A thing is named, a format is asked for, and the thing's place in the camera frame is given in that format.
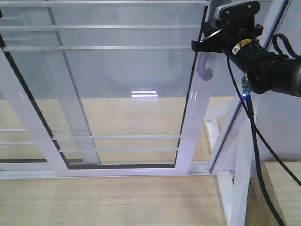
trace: white metal frame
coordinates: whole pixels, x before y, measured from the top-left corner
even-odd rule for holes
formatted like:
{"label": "white metal frame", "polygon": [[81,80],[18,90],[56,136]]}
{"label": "white metal frame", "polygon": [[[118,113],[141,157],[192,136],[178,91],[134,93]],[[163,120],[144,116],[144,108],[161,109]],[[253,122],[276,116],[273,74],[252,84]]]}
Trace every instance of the white metal frame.
{"label": "white metal frame", "polygon": [[177,151],[178,147],[60,148],[59,152]]}
{"label": "white metal frame", "polygon": [[[211,175],[208,162],[207,161],[192,162],[188,175],[205,175],[205,176]],[[51,169],[50,165],[47,162],[1,163],[0,164],[0,179],[25,179],[25,178],[58,178],[58,175],[54,172],[54,170]]]}
{"label": "white metal frame", "polygon": [[191,46],[6,46],[4,52],[88,51],[102,49],[191,49]]}
{"label": "white metal frame", "polygon": [[51,25],[51,26],[1,26],[1,32],[23,31],[23,32],[48,32],[66,29],[181,29],[199,28],[199,24],[188,25]]}
{"label": "white metal frame", "polygon": [[66,0],[66,1],[1,1],[0,7],[62,7],[62,6],[70,6],[70,5],[134,5],[134,4],[208,4],[207,0],[149,0],[149,1],[141,1],[141,0],[130,0],[130,1],[122,1],[122,0]]}
{"label": "white metal frame", "polygon": [[[261,45],[264,45],[266,43],[267,38],[268,38],[268,36],[269,36],[269,34],[272,30],[272,27],[275,24],[275,17],[278,16],[284,1],[285,0],[274,0],[272,2],[270,11],[267,15],[267,19],[264,23],[264,27],[266,29],[264,29],[264,33],[262,34],[262,36],[259,37]],[[254,107],[257,107],[261,96],[258,96],[258,95],[255,95],[255,94],[253,94],[253,95],[254,95],[253,105],[254,105]],[[209,159],[209,164],[210,164],[210,167],[212,169],[212,173],[214,175],[217,174],[218,171],[224,170],[224,169],[218,168],[218,165],[221,162],[224,162],[224,160],[225,160],[225,157],[220,156],[219,153],[222,154],[224,150],[229,149],[229,148],[225,148],[225,146],[229,147],[230,146],[229,144],[233,142],[235,137],[237,137],[238,130],[241,127],[241,125],[242,125],[242,123],[243,123],[243,121],[246,117],[246,113],[244,112],[244,110],[240,110],[239,114],[234,119],[233,126],[230,128],[229,135],[226,137],[226,142],[223,144],[223,141],[225,139],[225,135],[228,133],[227,129],[229,129],[229,125],[230,125],[231,120],[233,119],[233,115],[237,111],[239,106],[240,106],[240,100],[239,100],[238,96],[235,95],[234,99],[233,99],[233,101],[232,101],[232,103],[229,107],[229,111],[227,113],[227,116],[226,116],[225,122],[223,124],[223,127],[222,127],[222,129],[219,133],[219,136],[216,140],[216,143],[214,145],[213,153],[212,153],[212,155]]]}
{"label": "white metal frame", "polygon": [[[0,2],[0,7],[48,7],[48,6],[67,6],[70,4],[203,4],[208,5],[206,0],[196,0],[196,1],[2,1]],[[7,59],[5,58],[4,52],[9,50],[9,47],[4,47],[3,52],[0,52],[0,90],[2,91],[5,98],[10,102],[14,111],[17,113],[21,121],[24,123],[26,130],[31,134],[33,140],[38,145],[48,164],[33,164],[30,168],[32,173],[35,173],[35,169],[47,170],[51,167],[57,176],[59,177],[85,177],[85,176],[128,176],[128,175],[182,175],[188,174],[191,169],[192,173],[203,173],[210,174],[208,162],[194,162],[191,164],[191,160],[195,151],[198,136],[201,131],[201,125],[203,123],[203,118],[206,113],[206,108],[210,99],[210,91],[212,91],[212,86],[214,80],[203,81],[199,77],[200,74],[205,73],[205,63],[208,54],[202,54],[199,56],[200,62],[199,66],[195,67],[196,70],[193,76],[193,83],[190,89],[188,97],[188,105],[186,109],[186,117],[183,123],[182,135],[162,135],[160,138],[171,136],[173,138],[181,138],[180,146],[177,154],[177,161],[174,168],[139,168],[139,169],[67,169],[63,159],[60,156],[59,151],[56,149],[52,138],[47,133],[44,128],[40,118],[35,112],[30,100],[28,99],[25,91],[22,88],[19,80],[17,79],[15,73],[13,72],[11,66],[9,65]],[[75,47],[75,49],[90,49],[94,47]],[[117,48],[136,48],[136,47],[117,47]],[[155,48],[174,48],[169,47],[155,47]],[[67,49],[72,49],[70,47],[55,47],[56,50],[63,51]],[[207,90],[206,96],[200,96],[200,92]],[[94,138],[105,138],[105,136],[94,137],[94,136],[82,136],[83,139],[94,139]],[[28,175],[30,171],[26,172],[27,163],[18,163],[11,165],[10,172],[12,177],[14,177],[16,169],[19,169],[20,174]]]}

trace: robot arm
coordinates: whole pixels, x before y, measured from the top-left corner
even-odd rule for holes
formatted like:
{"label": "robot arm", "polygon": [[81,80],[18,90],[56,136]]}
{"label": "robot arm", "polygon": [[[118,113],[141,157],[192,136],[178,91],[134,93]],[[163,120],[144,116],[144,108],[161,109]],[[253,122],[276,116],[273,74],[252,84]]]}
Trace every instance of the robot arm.
{"label": "robot arm", "polygon": [[288,52],[294,59],[282,54],[268,52],[257,40],[263,31],[261,25],[254,24],[254,16],[260,4],[253,0],[219,6],[214,14],[215,24],[204,22],[202,32],[205,38],[192,41],[194,52],[221,52],[247,74],[250,89],[262,94],[268,90],[301,97],[301,60],[291,49],[288,40],[280,37],[289,46]]}

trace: vertical metal bar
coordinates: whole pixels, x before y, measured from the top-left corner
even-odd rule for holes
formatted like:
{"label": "vertical metal bar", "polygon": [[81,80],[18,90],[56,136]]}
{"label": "vertical metal bar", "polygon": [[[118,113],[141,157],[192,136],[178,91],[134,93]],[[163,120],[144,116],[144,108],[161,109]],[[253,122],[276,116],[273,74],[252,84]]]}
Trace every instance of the vertical metal bar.
{"label": "vertical metal bar", "polygon": [[[51,7],[47,7],[49,17],[51,20],[52,25],[56,25],[55,17],[53,15]],[[55,31],[55,35],[57,38],[57,41],[59,43],[59,46],[63,46],[63,42],[60,36],[59,31]],[[77,98],[77,102],[73,101],[74,104],[73,107],[70,107],[70,102],[64,102],[60,101],[61,107],[63,109],[63,112],[69,122],[69,126],[71,128],[71,131],[74,136],[91,136],[92,131],[89,126],[89,122],[86,116],[86,112],[84,109],[84,106],[82,104],[79,91],[77,88],[77,85],[74,80],[74,76],[67,58],[67,54],[65,51],[62,51],[63,59],[66,64],[66,68],[70,77],[70,80],[72,82],[72,86],[74,88],[74,92]],[[79,148],[96,148],[94,140],[83,140],[83,141],[77,141]],[[100,159],[98,156],[98,152],[84,152],[82,153],[82,157],[85,163],[87,164],[100,164]]]}
{"label": "vertical metal bar", "polygon": [[[202,21],[210,21],[213,18],[215,5],[220,0],[211,0],[206,12],[206,17]],[[183,173],[188,173],[190,164],[195,152],[198,138],[204,124],[207,107],[214,88],[214,76],[208,81],[204,81],[200,76],[205,73],[205,64],[209,53],[201,52],[195,55],[191,72],[190,89],[188,91],[185,106],[184,119],[181,128],[181,140],[176,157],[176,168]]]}
{"label": "vertical metal bar", "polygon": [[0,90],[44,154],[50,167],[58,176],[67,172],[64,159],[2,51],[0,51]]}

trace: glass pane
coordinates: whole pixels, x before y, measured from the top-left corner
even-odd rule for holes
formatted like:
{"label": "glass pane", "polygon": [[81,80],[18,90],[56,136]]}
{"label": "glass pane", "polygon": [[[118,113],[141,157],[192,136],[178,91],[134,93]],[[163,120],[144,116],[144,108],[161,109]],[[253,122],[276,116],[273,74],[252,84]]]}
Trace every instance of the glass pane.
{"label": "glass pane", "polygon": [[[208,108],[213,108],[213,107],[215,107],[217,105],[220,105],[222,103],[230,104],[232,100],[233,100],[233,97],[211,97]],[[219,130],[221,130],[222,125],[225,121],[225,118],[226,117],[220,117],[220,118],[216,119]]]}
{"label": "glass pane", "polygon": [[[8,47],[92,48],[11,52],[55,137],[180,134],[194,59],[190,44],[198,37],[204,4],[74,4],[1,10],[4,17],[20,18],[1,25],[43,26],[40,31],[3,32]],[[64,28],[55,31],[51,25]],[[179,142],[166,138],[57,141],[62,150],[144,150],[99,152],[102,164],[174,162],[176,150],[146,149],[177,148]],[[78,152],[64,154],[68,160],[82,159]]]}
{"label": "glass pane", "polygon": [[205,124],[202,127],[201,134],[198,138],[196,150],[193,155],[193,161],[207,161],[210,157],[211,149],[208,140],[207,130]]}
{"label": "glass pane", "polygon": [[174,163],[176,151],[100,152],[102,164]]}
{"label": "glass pane", "polygon": [[0,161],[44,159],[9,102],[0,93]]}

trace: wooden floor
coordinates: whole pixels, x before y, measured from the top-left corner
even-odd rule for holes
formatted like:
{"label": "wooden floor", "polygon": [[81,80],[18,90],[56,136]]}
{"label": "wooden floor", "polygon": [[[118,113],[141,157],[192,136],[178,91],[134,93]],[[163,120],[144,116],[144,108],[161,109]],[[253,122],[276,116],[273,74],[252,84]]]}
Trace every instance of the wooden floor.
{"label": "wooden floor", "polygon": [[[209,107],[232,97],[212,97]],[[164,135],[179,134],[186,98],[161,97],[153,101],[137,101],[132,98],[82,99],[86,115],[94,135]],[[68,121],[57,100],[37,101],[52,130],[70,130]],[[18,116],[6,100],[0,100],[0,129],[24,128]],[[71,136],[70,132],[54,132],[55,136]],[[32,141],[27,132],[0,132],[0,141]],[[75,141],[61,148],[76,148]],[[178,139],[105,139],[95,140],[96,147],[177,147]],[[66,153],[67,159],[81,158],[80,153]],[[99,153],[102,163],[161,163],[174,162],[176,151],[114,151]],[[200,134],[194,161],[207,161],[210,148],[205,127]],[[44,158],[33,145],[0,145],[0,159]]]}
{"label": "wooden floor", "polygon": [[[285,162],[297,178],[301,178],[301,162]],[[286,226],[301,225],[301,189],[278,162],[265,162],[262,176],[267,192]],[[260,190],[256,175],[251,179],[251,193],[247,209],[247,226],[278,225]]]}
{"label": "wooden floor", "polygon": [[0,181],[1,226],[226,226],[213,176]]}

